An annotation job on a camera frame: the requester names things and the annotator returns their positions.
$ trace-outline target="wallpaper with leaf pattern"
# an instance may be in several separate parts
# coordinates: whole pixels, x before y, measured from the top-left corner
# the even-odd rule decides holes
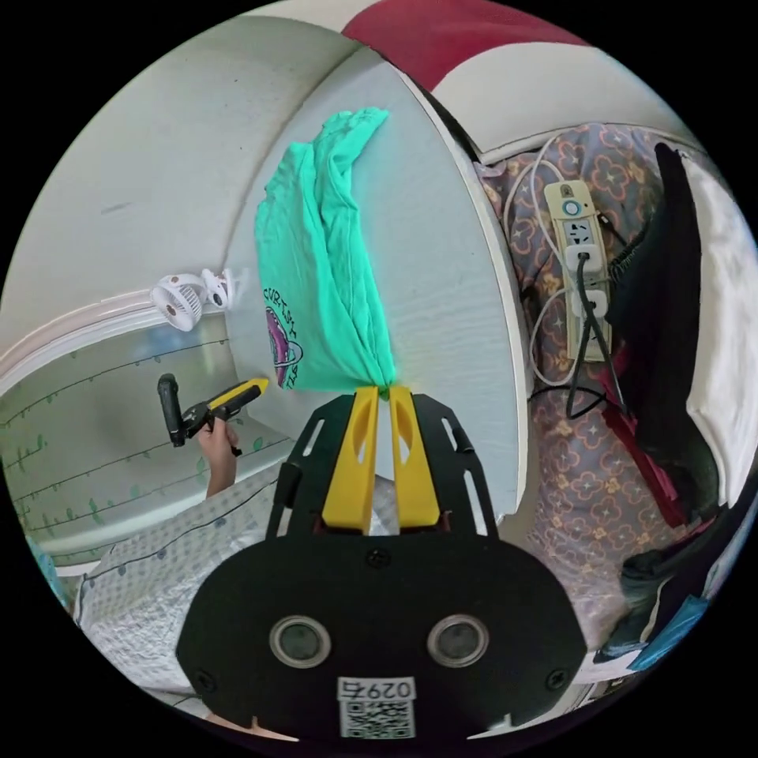
[[[156,391],[172,373],[186,409],[233,385],[222,317],[162,325],[48,364],[0,398],[3,473],[24,531],[57,565],[95,560],[146,523],[194,505],[208,485],[195,440],[169,442]],[[285,440],[243,411],[238,476]]]

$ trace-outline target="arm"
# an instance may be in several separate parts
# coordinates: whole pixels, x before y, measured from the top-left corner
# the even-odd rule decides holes
[[[205,493],[205,498],[208,499],[235,483],[237,459],[231,449],[236,447],[238,438],[228,424],[217,419],[213,431],[205,427],[197,435],[197,440],[211,470],[211,481]]]

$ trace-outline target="label sticker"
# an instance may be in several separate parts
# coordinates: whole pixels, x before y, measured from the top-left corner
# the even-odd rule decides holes
[[[340,734],[360,740],[403,740],[416,736],[413,677],[339,677]]]

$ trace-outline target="black cloth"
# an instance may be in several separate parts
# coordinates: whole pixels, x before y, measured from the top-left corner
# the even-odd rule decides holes
[[[681,157],[655,147],[663,198],[614,288],[607,319],[629,344],[621,391],[637,419],[635,440],[672,479],[689,519],[710,518],[719,473],[687,413],[700,325],[700,233]]]
[[[595,654],[595,663],[615,660],[642,650],[661,633],[684,601],[701,597],[713,564],[721,557],[758,497],[758,471],[748,478],[733,508],[723,508],[708,529],[664,550],[648,550],[630,557],[621,569],[621,586],[629,613]],[[640,637],[651,623],[647,640]]]

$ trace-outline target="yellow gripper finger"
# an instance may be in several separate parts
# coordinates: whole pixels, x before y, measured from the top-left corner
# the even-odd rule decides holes
[[[400,529],[433,527],[440,519],[440,507],[410,390],[390,387],[389,412],[392,418],[392,457]],[[400,439],[408,450],[405,462]]]
[[[331,529],[369,533],[377,458],[379,390],[361,387],[355,393],[332,483],[321,518]]]

